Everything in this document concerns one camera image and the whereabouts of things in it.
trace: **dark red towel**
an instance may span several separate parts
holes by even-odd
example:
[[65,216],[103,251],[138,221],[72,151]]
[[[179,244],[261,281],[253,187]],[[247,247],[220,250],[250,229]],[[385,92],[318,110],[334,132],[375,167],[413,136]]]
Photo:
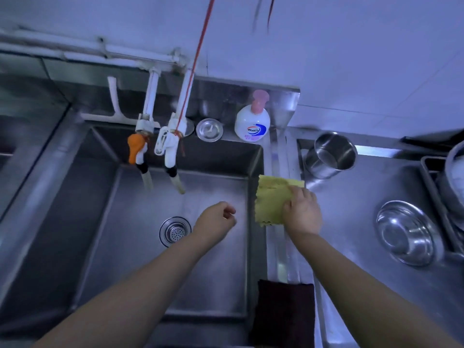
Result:
[[251,344],[314,348],[314,285],[260,280],[258,288]]

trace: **stainless steel cup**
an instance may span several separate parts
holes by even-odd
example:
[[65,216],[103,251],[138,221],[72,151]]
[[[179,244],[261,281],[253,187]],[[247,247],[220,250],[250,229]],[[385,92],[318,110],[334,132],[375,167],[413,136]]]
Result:
[[314,177],[326,180],[353,168],[357,155],[355,145],[347,137],[328,132],[314,141],[314,147],[306,155],[305,166]]

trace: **walch logo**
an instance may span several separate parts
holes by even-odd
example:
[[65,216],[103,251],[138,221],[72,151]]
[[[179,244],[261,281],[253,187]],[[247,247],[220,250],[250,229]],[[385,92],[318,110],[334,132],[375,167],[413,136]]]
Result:
[[262,124],[255,124],[254,126],[250,126],[247,129],[248,134],[250,135],[264,135],[266,133],[266,127]]

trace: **drain plug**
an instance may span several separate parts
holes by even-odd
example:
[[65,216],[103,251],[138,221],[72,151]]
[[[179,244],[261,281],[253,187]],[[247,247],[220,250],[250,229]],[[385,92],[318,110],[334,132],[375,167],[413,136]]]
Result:
[[168,247],[192,232],[189,222],[183,217],[171,217],[159,229],[159,239]]

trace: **person's left hand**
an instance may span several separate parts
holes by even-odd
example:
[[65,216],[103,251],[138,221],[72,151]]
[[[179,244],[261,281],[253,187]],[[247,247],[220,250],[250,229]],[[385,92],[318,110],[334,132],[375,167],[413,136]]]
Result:
[[225,201],[220,201],[203,211],[195,223],[192,235],[212,248],[235,226],[237,221],[233,216],[235,208]]

